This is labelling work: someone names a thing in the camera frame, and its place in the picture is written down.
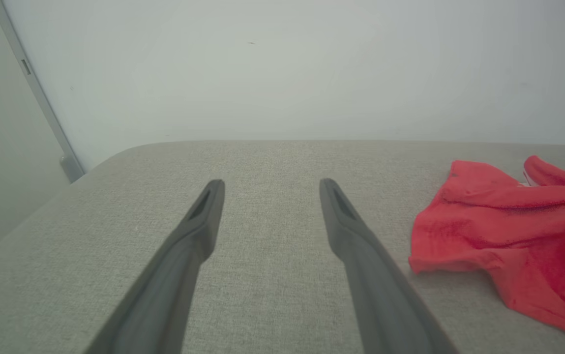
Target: gray surface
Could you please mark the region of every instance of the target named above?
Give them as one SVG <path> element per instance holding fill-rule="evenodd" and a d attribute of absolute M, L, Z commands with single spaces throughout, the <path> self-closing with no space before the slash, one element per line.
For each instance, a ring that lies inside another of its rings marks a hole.
<path fill-rule="evenodd" d="M 0 242 L 0 353 L 80 353 L 208 180 L 226 181 L 184 353 L 361 353 L 318 182 L 335 179 L 463 353 L 565 353 L 565 333 L 507 309 L 484 273 L 413 276 L 413 220 L 451 161 L 516 178 L 565 146 L 199 142 L 132 148 L 100 164 Z"/>

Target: metal frame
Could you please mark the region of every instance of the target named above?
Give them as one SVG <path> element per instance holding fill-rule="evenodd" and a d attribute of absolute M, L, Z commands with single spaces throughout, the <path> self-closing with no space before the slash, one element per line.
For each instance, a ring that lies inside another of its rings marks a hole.
<path fill-rule="evenodd" d="M 71 148 L 64 131 L 61 129 L 61 125 L 55 116 L 55 112 L 53 112 L 53 108 L 51 107 L 48 98 L 46 98 L 46 95 L 44 94 L 44 90 L 42 90 L 42 85 L 40 85 L 37 75 L 35 74 L 35 70 L 31 67 L 29 59 L 27 58 L 27 55 L 22 48 L 22 44 L 20 43 L 20 39 L 18 39 L 18 35 L 15 33 L 15 29 L 13 29 L 13 25 L 2 0 L 0 0 L 0 26 L 2 27 L 13 54 L 18 61 L 18 65 L 24 73 L 24 78 L 27 80 L 33 95 L 37 100 L 37 104 L 42 109 L 44 117 L 46 117 L 46 121 L 51 127 L 59 146 L 64 152 L 64 156 L 62 156 L 59 160 L 59 163 L 64 169 L 70 183 L 73 183 L 85 174 L 84 169 L 79 163 L 75 152 Z"/>

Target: red cloth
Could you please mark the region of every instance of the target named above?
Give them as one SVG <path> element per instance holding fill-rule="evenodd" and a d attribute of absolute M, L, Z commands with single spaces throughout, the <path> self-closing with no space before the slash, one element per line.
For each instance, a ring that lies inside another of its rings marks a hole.
<path fill-rule="evenodd" d="M 505 304 L 565 330 L 565 171 L 532 156 L 523 186 L 483 163 L 453 162 L 416 218 L 415 273 L 484 269 Z"/>

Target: gray fabric surface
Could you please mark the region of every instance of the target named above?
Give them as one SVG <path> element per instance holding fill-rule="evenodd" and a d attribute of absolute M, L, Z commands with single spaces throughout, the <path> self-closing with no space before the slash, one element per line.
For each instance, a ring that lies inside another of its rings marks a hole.
<path fill-rule="evenodd" d="M 463 353 L 565 353 L 565 333 L 506 308 L 480 272 L 414 276 L 415 216 L 451 161 L 520 178 L 565 146 L 389 141 L 197 142 L 100 164 L 0 242 L 0 354 L 81 353 L 208 180 L 226 182 L 183 352 L 362 353 L 318 181 L 335 179 Z"/>

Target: red garment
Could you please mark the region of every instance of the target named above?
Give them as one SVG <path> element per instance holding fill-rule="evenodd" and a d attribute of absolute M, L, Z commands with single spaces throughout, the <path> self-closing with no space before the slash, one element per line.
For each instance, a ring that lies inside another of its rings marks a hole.
<path fill-rule="evenodd" d="M 505 304 L 565 330 L 565 171 L 532 156 L 523 186 L 483 163 L 453 162 L 416 218 L 415 273 L 484 269 Z"/>

